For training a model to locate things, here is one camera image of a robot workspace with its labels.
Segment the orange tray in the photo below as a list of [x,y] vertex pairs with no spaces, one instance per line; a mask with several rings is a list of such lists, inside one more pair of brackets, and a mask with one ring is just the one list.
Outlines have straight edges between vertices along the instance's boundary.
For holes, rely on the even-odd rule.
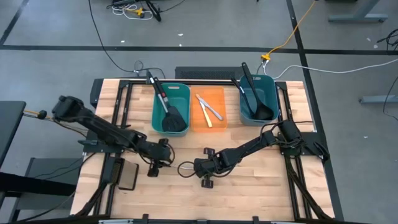
[[[196,94],[199,94],[202,99],[223,117],[223,120],[220,121],[211,110],[206,108],[206,112],[213,124],[212,128],[209,128],[207,125],[205,115]],[[224,88],[222,86],[191,87],[191,129],[196,132],[211,133],[224,131],[226,127]]]

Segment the yellow cable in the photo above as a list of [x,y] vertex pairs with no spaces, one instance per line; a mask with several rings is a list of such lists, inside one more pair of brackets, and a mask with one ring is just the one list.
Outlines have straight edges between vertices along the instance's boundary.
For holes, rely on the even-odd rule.
[[276,51],[277,49],[284,47],[287,43],[289,43],[290,39],[293,37],[294,33],[296,32],[297,28],[299,28],[300,23],[304,20],[304,18],[307,16],[307,14],[311,11],[312,7],[315,5],[316,1],[312,2],[310,8],[307,10],[307,12],[304,14],[304,16],[301,18],[301,20],[297,23],[296,27],[294,27],[293,32],[291,33],[291,35],[289,36],[289,38],[286,40],[286,42],[272,50],[270,50],[270,52],[266,53],[265,55],[261,55],[261,58],[263,60],[271,60],[271,53],[273,53],[274,51]]
[[24,110],[24,112],[25,112],[25,113],[31,113],[31,114],[39,115],[39,112],[36,112],[36,111]]

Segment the wooden table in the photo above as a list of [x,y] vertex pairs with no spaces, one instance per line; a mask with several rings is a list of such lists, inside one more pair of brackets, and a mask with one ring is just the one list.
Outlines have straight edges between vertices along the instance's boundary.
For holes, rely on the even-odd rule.
[[[96,114],[108,121],[113,115],[118,79],[105,79]],[[302,82],[287,82],[292,114],[295,121],[311,121],[307,96]],[[124,105],[125,93],[121,105]],[[260,127],[243,126],[239,120],[239,92],[234,86],[224,86],[228,128],[222,133],[195,133],[188,131],[182,138],[169,138],[175,149],[177,166],[183,161],[205,158],[203,148],[222,150],[237,147],[259,135]],[[148,141],[162,138],[151,127],[154,90],[150,85],[134,85],[127,124],[129,128],[147,135]],[[118,124],[121,122],[119,112]],[[301,131],[313,131],[312,123],[298,124]],[[96,190],[104,154],[93,156],[83,166],[78,181],[71,214],[79,211]],[[122,157],[140,165],[134,191],[116,188],[112,218],[142,218],[183,220],[293,220],[285,162],[278,147],[267,147],[245,157],[232,173],[224,178],[213,178],[214,188],[200,187],[200,179],[181,178],[174,167],[161,168],[159,176],[147,176],[149,166],[139,156],[125,152]],[[330,194],[322,162],[315,156],[302,156],[307,189],[319,206],[334,217]],[[106,193],[103,194],[101,213],[104,213]],[[304,217],[302,197],[297,192],[300,214]]]

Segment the teal bin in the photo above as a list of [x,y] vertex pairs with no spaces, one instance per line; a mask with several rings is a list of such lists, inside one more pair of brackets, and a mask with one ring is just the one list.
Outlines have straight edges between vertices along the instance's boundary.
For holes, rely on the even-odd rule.
[[[264,124],[270,123],[278,117],[279,107],[277,90],[275,87],[275,81],[271,77],[267,75],[252,76],[254,87],[257,90],[257,94],[261,102],[268,106],[274,112],[274,117],[272,117],[272,120],[252,119],[248,107],[242,97],[242,94],[239,94],[240,119],[241,122],[246,126],[263,126]],[[253,113],[255,113],[257,108],[256,98],[254,97],[253,91],[251,90],[248,80],[245,76],[241,78],[240,84],[248,98],[248,102]]]
[[189,129],[191,91],[188,86],[179,83],[164,83],[162,84],[162,87],[166,92],[170,105],[175,106],[178,109],[187,124],[187,128],[181,132],[163,131],[162,120],[165,118],[166,113],[163,109],[162,103],[156,95],[154,96],[154,108],[152,110],[152,128],[165,136],[182,137],[186,135]]

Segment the gray floor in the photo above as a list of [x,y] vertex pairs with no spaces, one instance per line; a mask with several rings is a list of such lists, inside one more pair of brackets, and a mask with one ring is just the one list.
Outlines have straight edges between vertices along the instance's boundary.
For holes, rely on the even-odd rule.
[[[292,31],[285,1],[186,0],[164,13],[162,23],[132,21],[106,10],[109,0],[92,0],[95,19],[105,45],[275,47]],[[0,1],[0,33],[22,1]],[[159,2],[163,8],[178,2]],[[293,0],[300,18],[311,0]],[[383,24],[330,24],[328,14],[353,12],[357,4],[319,1],[300,28],[306,49],[381,50],[377,39],[396,29],[396,1],[381,1],[374,12],[391,17]],[[6,41],[7,45],[98,46],[86,1],[30,0]],[[286,46],[295,49],[292,39]],[[176,66],[239,66],[243,61],[255,71],[259,53],[244,52],[110,52],[123,68],[136,60],[160,67],[167,78]],[[307,55],[311,67],[350,70],[383,63],[397,56]],[[297,54],[272,54],[267,73],[277,76],[289,65],[300,65]],[[356,73],[334,75],[311,72],[328,140],[345,219],[366,223],[394,223],[398,207],[398,123],[384,116],[382,105],[361,106],[363,95],[385,95],[397,76],[397,64]],[[0,100],[24,100],[30,110],[50,111],[59,95],[73,95],[88,104],[94,78],[127,77],[101,51],[0,50]],[[283,80],[303,80],[292,68]],[[398,115],[394,105],[388,112]],[[23,118],[1,171],[24,174],[31,157],[80,157],[79,135],[52,123]],[[7,220],[12,199],[0,211]],[[29,217],[33,212],[22,214]],[[66,214],[55,212],[56,217]]]

